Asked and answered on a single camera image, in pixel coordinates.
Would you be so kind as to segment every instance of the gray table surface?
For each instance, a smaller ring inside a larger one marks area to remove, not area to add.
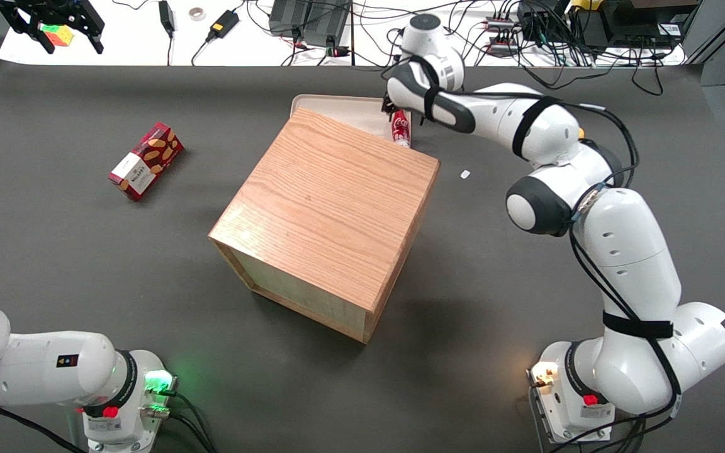
[[[670,243],[683,301],[725,310],[725,143],[699,69],[660,72],[660,98],[628,71],[558,95],[626,121],[642,153],[635,188]],[[469,70],[466,85],[500,81],[535,86],[504,68]],[[509,150],[415,127],[414,147],[440,158],[441,173],[367,347],[252,295],[206,239],[294,96],[383,90],[375,72],[350,69],[0,62],[0,309],[14,332],[90,330],[153,350],[223,452],[537,450],[524,368],[550,342],[601,335],[602,302],[566,240],[507,218],[504,194],[529,172]],[[621,154],[610,124],[576,115]],[[155,121],[189,151],[131,203],[107,175]],[[18,412],[66,433],[57,407]],[[59,448],[0,418],[4,451]],[[173,451],[199,450],[169,422],[156,452]],[[725,366],[642,451],[725,451]]]

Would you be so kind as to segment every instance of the box side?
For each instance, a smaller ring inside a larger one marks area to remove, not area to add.
[[[216,246],[216,249],[222,256],[222,258],[225,260],[225,262],[228,263],[228,265],[233,269],[234,273],[239,277],[239,280],[242,281],[242,283],[245,284],[245,286],[248,287],[248,289],[255,289],[256,284],[254,284],[253,278],[250,278],[250,275],[248,275],[248,272],[245,271],[244,267],[242,267],[242,264],[237,261],[237,258],[233,255],[233,252],[230,247],[225,246],[224,244],[221,244],[219,241],[214,240],[214,238],[209,238],[211,242]]]
[[[247,273],[248,280],[254,282],[251,289],[257,293],[344,335],[363,341],[367,313],[363,308],[239,250],[231,250],[230,255]]]
[[[382,288],[379,290],[374,310],[372,312],[366,313],[365,332],[362,336],[362,342],[364,342],[365,344],[368,344],[368,342],[371,340],[371,335],[373,335],[374,328],[379,322],[379,317],[382,316],[382,312],[385,309],[385,304],[388,303],[388,298],[389,296],[391,296],[391,291],[393,290],[393,286],[396,283],[396,279],[399,277],[399,274],[402,271],[402,266],[405,265],[405,260],[408,257],[408,253],[410,252],[413,241],[415,241],[415,236],[418,235],[418,230],[420,229],[421,221],[424,220],[424,216],[427,212],[429,197],[432,194],[432,189],[434,189],[435,187],[435,179],[438,176],[438,170],[440,169],[440,167],[441,163],[438,162],[435,166],[435,171],[432,173],[432,178],[430,178],[429,183],[427,184],[424,198],[421,199],[421,203],[419,204],[417,212],[415,212],[415,217],[410,224],[408,233],[405,235],[405,238],[403,239],[402,244],[399,248],[399,253],[396,255],[393,266],[391,267],[391,271],[388,273],[388,278],[386,278],[385,282],[383,282],[382,284]]]

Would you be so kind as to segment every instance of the red can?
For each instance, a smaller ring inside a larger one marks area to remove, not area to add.
[[[410,120],[405,111],[397,111],[391,120],[391,132],[393,143],[403,147],[410,147]]]

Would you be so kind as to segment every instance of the black power adapter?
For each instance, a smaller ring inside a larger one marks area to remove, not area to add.
[[[159,2],[159,18],[161,25],[164,26],[167,35],[172,40],[172,35],[175,33],[175,18],[172,16],[172,8],[169,7],[167,0]]]
[[[239,16],[236,12],[226,9],[222,16],[220,16],[209,29],[209,35],[206,37],[206,42],[210,43],[216,38],[225,38],[225,35],[231,31],[231,29],[239,22]]]

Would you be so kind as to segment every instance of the black strap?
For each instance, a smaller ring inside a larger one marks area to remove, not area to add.
[[[429,80],[432,80],[432,86],[441,85],[441,81],[438,80],[438,73],[435,72],[435,68],[432,68],[432,64],[430,64],[429,61],[426,61],[424,58],[419,57],[419,55],[412,55],[408,59],[408,63],[411,61],[415,61],[415,63],[421,65],[421,69],[423,69],[425,74],[427,74]]]
[[[673,322],[670,321],[634,321],[604,312],[604,326],[632,337],[662,339],[673,336]]]
[[[424,116],[433,123],[435,123],[435,115],[432,114],[432,105],[435,104],[435,96],[441,91],[443,89],[440,86],[431,86],[424,94]]]
[[[518,155],[522,160],[527,160],[522,155],[522,145],[524,144],[524,138],[530,132],[530,127],[533,125],[533,121],[541,115],[541,112],[545,111],[547,107],[558,104],[556,98],[550,96],[544,96],[543,98],[536,101],[535,104],[530,106],[527,111],[522,114],[522,121],[519,123],[519,127],[516,128],[514,135],[513,151],[515,155]]]

